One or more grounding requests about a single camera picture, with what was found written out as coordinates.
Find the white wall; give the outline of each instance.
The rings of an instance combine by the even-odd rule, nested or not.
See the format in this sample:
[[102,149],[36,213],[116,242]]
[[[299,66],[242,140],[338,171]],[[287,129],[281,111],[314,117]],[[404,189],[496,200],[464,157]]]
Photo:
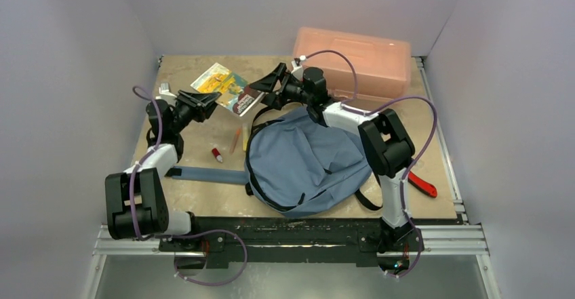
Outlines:
[[427,61],[504,298],[573,298],[575,0],[459,0]]
[[2,298],[78,298],[154,53],[125,0],[0,0]]
[[161,54],[291,54],[314,26],[403,39],[427,55],[457,0],[128,0]]

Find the small white object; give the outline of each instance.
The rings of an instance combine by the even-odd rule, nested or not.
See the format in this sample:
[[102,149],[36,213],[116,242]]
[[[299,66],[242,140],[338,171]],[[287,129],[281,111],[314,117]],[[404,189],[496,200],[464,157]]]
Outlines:
[[[153,152],[146,161],[138,168],[138,172],[144,169],[156,168],[158,176],[164,177],[168,170],[178,162],[178,154],[176,148],[171,144],[160,144],[157,150],[153,150],[153,146],[148,148],[148,152]],[[126,174],[131,174],[135,169],[136,164],[124,170]]]
[[158,88],[158,93],[159,96],[156,97],[157,100],[162,99],[165,100],[168,104],[171,104],[172,106],[176,105],[176,95],[170,91],[169,83],[165,82],[160,84]]
[[181,211],[170,211],[168,213],[166,235],[185,235],[192,231],[192,221],[190,215]]
[[301,63],[297,64],[295,60],[292,61],[292,75],[300,81],[304,78],[304,68]]

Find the book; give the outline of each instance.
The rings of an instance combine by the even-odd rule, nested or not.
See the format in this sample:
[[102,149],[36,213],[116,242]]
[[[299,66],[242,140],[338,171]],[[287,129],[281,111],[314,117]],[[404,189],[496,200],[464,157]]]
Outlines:
[[215,63],[191,87],[202,94],[221,92],[216,102],[242,117],[258,104],[264,94],[249,87],[249,83],[223,65]]

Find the black backpack strap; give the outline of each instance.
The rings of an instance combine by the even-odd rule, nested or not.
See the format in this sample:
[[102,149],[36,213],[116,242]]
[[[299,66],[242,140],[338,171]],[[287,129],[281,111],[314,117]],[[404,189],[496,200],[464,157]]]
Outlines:
[[[286,102],[285,105],[291,104],[291,103],[293,103],[293,102],[296,102],[296,101],[290,100],[290,101]],[[261,123],[261,124],[259,124],[259,125],[254,125],[255,122],[256,122],[256,120],[257,120],[258,118],[260,118],[263,114],[265,114],[265,113],[267,113],[267,112],[269,112],[269,111],[272,111],[272,110],[274,110],[274,108],[272,108],[272,107],[266,107],[266,108],[263,108],[262,110],[258,111],[258,113],[256,114],[256,116],[254,116],[254,120],[252,121],[252,133],[254,133],[254,130],[256,130],[256,129],[262,129],[263,127],[266,127],[266,126],[270,125],[271,123],[275,123],[275,122],[276,122],[276,119],[274,119],[273,121],[267,121],[267,122]]]
[[[379,182],[378,174],[376,174],[374,172],[374,176],[376,177],[378,185],[381,187],[381,183]],[[378,210],[381,210],[381,208],[383,207],[383,206],[377,206],[377,205],[373,204],[373,202],[371,202],[367,197],[365,197],[365,195],[363,193],[361,193],[361,191],[359,189],[357,191],[355,191],[354,195],[355,195],[355,198],[359,201],[359,203],[362,204],[366,209],[368,209],[370,211],[378,211]]]
[[252,190],[252,185],[250,185],[249,183],[247,183],[247,184],[245,185],[245,193],[246,193],[248,196],[252,196],[252,195],[254,194],[254,191]]

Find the pink plastic box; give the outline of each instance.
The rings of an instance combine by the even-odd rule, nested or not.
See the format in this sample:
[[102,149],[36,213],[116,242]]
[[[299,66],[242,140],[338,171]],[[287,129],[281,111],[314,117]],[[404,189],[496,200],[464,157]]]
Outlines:
[[[411,45],[405,41],[301,28],[294,57],[323,49],[343,53],[357,73],[357,98],[383,102],[407,92],[411,82]],[[319,54],[304,63],[323,70],[328,89],[337,98],[351,98],[353,76],[349,65],[336,54]]]

